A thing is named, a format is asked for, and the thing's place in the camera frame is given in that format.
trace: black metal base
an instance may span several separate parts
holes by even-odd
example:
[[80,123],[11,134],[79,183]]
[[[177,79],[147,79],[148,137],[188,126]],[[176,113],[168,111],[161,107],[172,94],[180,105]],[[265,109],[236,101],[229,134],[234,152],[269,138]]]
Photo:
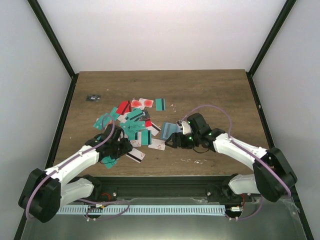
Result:
[[[209,203],[240,205],[242,197],[226,195],[231,176],[136,176],[136,177],[95,177],[102,183],[102,193],[116,199],[135,198],[194,198],[206,199]],[[98,200],[104,201],[102,194]],[[246,202],[252,199],[246,196]]]

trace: wooden tabletop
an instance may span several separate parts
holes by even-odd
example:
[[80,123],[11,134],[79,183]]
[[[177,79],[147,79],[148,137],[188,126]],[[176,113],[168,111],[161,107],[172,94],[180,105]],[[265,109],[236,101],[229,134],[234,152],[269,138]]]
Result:
[[[101,95],[99,101],[86,101],[88,95]],[[231,135],[254,146],[268,144],[244,70],[168,70],[168,71],[88,71],[80,72],[54,164],[76,153],[100,131],[96,119],[110,113],[122,101],[164,98],[165,111],[148,108],[151,120],[162,128],[176,123],[190,110],[204,104],[224,109],[232,119]],[[212,129],[228,130],[226,116],[210,107],[198,111]],[[165,151],[138,147],[145,153],[142,163],[122,156],[107,169],[97,163],[80,175],[92,176],[205,176],[250,174],[236,160],[212,151],[199,154],[188,149]]]

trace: card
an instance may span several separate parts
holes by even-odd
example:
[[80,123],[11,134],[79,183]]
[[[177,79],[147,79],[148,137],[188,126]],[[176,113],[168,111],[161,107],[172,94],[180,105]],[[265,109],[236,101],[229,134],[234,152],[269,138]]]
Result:
[[148,123],[148,126],[147,126],[147,122],[145,122],[145,125],[147,126],[146,129],[150,130],[152,135],[155,136],[161,131],[161,128],[155,125],[152,121],[150,121],[150,123],[151,125],[149,125]]
[[145,122],[145,127],[146,127],[146,128],[152,126],[152,122],[151,122],[150,119],[146,119],[144,122]]
[[102,130],[102,119],[103,119],[103,127],[106,128],[108,124],[111,123],[111,118],[110,117],[105,117],[105,115],[108,115],[109,113],[103,114],[101,117],[97,119],[95,124],[93,125],[94,128],[98,130]]
[[138,132],[136,132],[135,134],[129,134],[128,135],[128,140],[138,140]]
[[123,115],[123,114],[129,113],[131,111],[132,111],[131,102],[130,101],[123,101],[120,103],[118,109],[116,110],[116,113]]
[[140,98],[139,102],[142,103],[142,105],[147,108],[152,108],[152,106],[154,104],[153,100],[149,100],[149,99],[145,99],[145,98]]
[[135,110],[134,111],[132,111],[132,112],[129,112],[128,114],[127,114],[127,116],[125,117],[125,119],[128,121],[135,121],[136,119],[140,119],[140,117],[141,116],[143,116],[144,115],[144,113],[142,112],[142,110],[141,109],[137,109],[137,108],[135,108]]
[[125,113],[125,114],[123,114],[123,115],[119,115],[118,116],[118,120],[121,122],[121,123],[125,123],[126,121],[127,121],[127,119],[126,119],[126,116],[128,115],[129,113],[127,112],[127,113]]
[[143,116],[141,116],[141,120],[145,121],[150,118],[150,114],[146,108],[143,109],[142,112],[143,112]]
[[146,129],[146,124],[145,121],[126,121],[125,123],[121,122],[120,127],[129,136],[136,134],[139,130]]
[[145,108],[145,106],[142,104],[142,102],[135,100],[135,99],[131,101],[131,107],[137,108],[137,109],[144,109]]
[[138,138],[137,140],[131,140],[130,143],[132,145],[132,147],[136,148],[136,147],[141,147],[141,132],[137,132]]
[[166,110],[166,100],[164,98],[157,98],[155,100],[155,110],[156,111]]
[[158,149],[158,150],[165,150],[166,145],[164,140],[159,140],[159,139],[152,139],[152,144],[148,146],[148,148],[151,149]]
[[173,133],[182,133],[182,130],[175,123],[165,122],[162,127],[161,140],[167,140]]
[[118,159],[111,159],[110,156],[106,156],[102,158],[101,162],[106,166],[107,169],[110,169],[117,163]]
[[126,154],[126,156],[128,156],[129,158],[135,160],[138,163],[142,162],[142,159],[144,159],[145,155],[146,155],[145,153],[137,150],[136,148],[133,148],[131,152],[128,152]]
[[143,130],[141,132],[141,145],[150,145],[152,143],[151,131]]

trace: red card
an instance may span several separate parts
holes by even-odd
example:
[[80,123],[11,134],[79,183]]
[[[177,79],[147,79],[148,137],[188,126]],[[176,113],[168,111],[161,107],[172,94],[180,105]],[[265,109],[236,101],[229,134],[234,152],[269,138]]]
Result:
[[145,120],[145,127],[151,127],[152,126],[152,122],[150,119]]
[[131,102],[130,101],[123,101],[120,103],[118,109],[116,110],[117,114],[123,115],[125,113],[129,113],[132,111]]

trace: pile of cards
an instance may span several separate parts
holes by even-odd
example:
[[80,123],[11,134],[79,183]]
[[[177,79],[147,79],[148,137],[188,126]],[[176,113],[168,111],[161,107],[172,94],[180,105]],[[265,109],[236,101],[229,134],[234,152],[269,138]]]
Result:
[[[157,111],[164,111],[166,109],[164,98],[156,99],[155,102]],[[147,110],[147,108],[152,108],[153,104],[153,100],[145,98],[123,101],[118,107],[114,107],[110,113],[100,116],[93,127],[99,130],[106,128],[108,124],[111,124],[111,118],[105,117],[105,115],[111,115],[115,121],[120,122],[119,125],[124,131],[124,137],[128,138],[134,147],[126,156],[141,163],[146,154],[137,150],[137,147],[148,146],[157,150],[165,150],[166,147],[164,140],[152,138],[152,136],[156,136],[161,131],[151,121]],[[114,166],[117,161],[118,159],[111,159],[110,157],[105,157],[102,160],[108,169]]]

